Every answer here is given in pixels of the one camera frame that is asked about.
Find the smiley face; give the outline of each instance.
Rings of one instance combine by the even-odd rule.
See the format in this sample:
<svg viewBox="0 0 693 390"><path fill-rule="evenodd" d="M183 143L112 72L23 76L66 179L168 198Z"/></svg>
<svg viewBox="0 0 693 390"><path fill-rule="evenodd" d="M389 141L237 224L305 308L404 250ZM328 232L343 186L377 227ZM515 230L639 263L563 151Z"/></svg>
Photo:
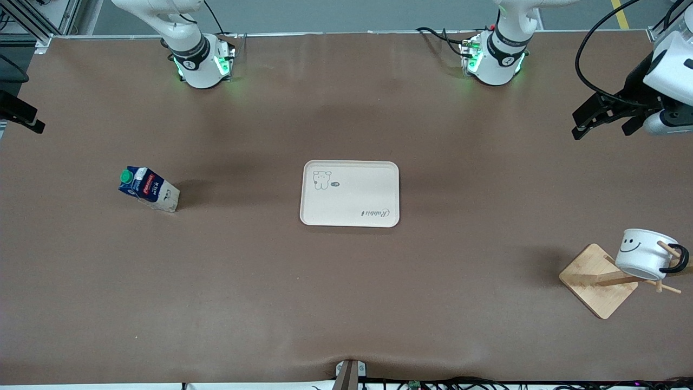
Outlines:
<svg viewBox="0 0 693 390"><path fill-rule="evenodd" d="M621 244L621 248L619 248L619 252L623 253L628 253L628 252L633 252L635 249L638 249L642 242L638 242L637 244L633 243L632 238L625 237L623 240L623 244Z"/></svg>

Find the white mug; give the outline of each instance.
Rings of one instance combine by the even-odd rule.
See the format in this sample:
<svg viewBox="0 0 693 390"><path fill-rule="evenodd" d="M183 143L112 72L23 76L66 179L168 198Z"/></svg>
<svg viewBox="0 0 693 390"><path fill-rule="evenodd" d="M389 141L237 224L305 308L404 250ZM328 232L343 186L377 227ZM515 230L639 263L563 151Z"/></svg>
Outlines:
<svg viewBox="0 0 693 390"><path fill-rule="evenodd" d="M669 268L672 255L657 245L666 245L681 251L681 259ZM681 272L688 264L688 250L675 239L645 229L627 229L623 232L621 247L616 255L616 266L623 272L647 280L662 280L668 273Z"/></svg>

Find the milk carton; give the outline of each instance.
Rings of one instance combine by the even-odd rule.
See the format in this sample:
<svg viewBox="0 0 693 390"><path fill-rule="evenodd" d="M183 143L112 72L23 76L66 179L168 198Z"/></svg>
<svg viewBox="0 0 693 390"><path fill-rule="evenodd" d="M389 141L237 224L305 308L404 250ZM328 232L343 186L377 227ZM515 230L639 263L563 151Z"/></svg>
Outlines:
<svg viewBox="0 0 693 390"><path fill-rule="evenodd" d="M119 190L147 203L154 210L174 212L180 191L147 167L128 167Z"/></svg>

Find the wooden peg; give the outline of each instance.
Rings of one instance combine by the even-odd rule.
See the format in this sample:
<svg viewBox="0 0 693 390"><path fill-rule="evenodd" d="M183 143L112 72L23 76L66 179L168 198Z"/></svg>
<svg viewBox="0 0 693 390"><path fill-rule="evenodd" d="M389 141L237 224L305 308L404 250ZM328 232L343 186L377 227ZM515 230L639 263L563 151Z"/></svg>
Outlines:
<svg viewBox="0 0 693 390"><path fill-rule="evenodd" d="M603 273L601 275L596 275L593 279L593 283L597 286L608 287L615 285L623 285L625 283L640 282L642 278L637 276L629 275L621 270Z"/></svg>
<svg viewBox="0 0 693 390"><path fill-rule="evenodd" d="M653 285L653 286L657 285L657 283L653 282L652 280L643 280L643 282L647 283L648 285ZM675 294L681 294L680 289L675 289L675 288L669 287L667 285L662 285L662 289L667 290L667 291L671 291Z"/></svg>
<svg viewBox="0 0 693 390"><path fill-rule="evenodd" d="M670 255L674 256L674 259L681 257L681 254L676 252L671 246L666 245L664 242L657 241L657 245L661 246L665 251L669 252Z"/></svg>

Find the green bottle cap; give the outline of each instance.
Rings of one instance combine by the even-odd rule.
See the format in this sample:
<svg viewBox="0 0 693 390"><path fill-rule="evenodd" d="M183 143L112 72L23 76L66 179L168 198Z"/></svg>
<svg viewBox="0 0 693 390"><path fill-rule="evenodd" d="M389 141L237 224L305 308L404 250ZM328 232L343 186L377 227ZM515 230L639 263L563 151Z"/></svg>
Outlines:
<svg viewBox="0 0 693 390"><path fill-rule="evenodd" d="M123 173L121 173L121 182L128 184L132 182L132 179L134 178L134 175L132 172L128 171L127 169L123 170Z"/></svg>

